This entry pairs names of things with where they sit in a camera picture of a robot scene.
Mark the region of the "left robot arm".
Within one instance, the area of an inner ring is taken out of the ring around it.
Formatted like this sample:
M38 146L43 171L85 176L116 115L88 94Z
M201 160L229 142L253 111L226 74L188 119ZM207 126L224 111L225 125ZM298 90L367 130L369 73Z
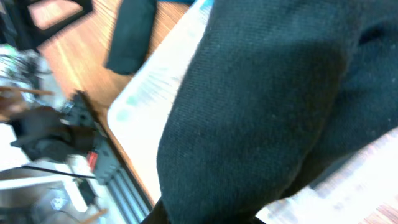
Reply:
M1 45L1 170L31 169L35 161L61 163L101 144L81 95L68 101L45 59L33 50Z

